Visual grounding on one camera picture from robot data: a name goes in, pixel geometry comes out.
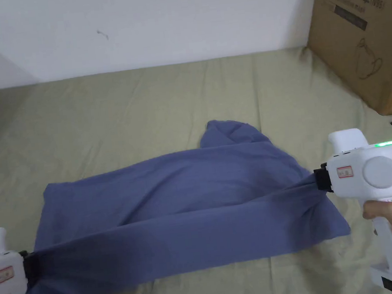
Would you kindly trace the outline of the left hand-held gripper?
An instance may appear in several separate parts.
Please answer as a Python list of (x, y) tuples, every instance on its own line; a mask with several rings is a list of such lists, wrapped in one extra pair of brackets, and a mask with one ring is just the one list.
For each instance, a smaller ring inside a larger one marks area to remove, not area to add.
[(27, 251), (11, 251), (6, 230), (0, 228), (0, 294), (26, 294), (39, 278), (37, 257)]

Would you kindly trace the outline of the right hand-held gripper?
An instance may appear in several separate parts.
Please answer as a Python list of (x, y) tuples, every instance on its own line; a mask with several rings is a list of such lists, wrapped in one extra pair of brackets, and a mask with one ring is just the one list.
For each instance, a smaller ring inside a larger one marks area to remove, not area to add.
[[(392, 202), (392, 141), (370, 145), (359, 129), (329, 134), (334, 155), (314, 170), (317, 187), (339, 198)], [(371, 267), (372, 281), (392, 292), (392, 230), (384, 218), (373, 220), (386, 262)]]

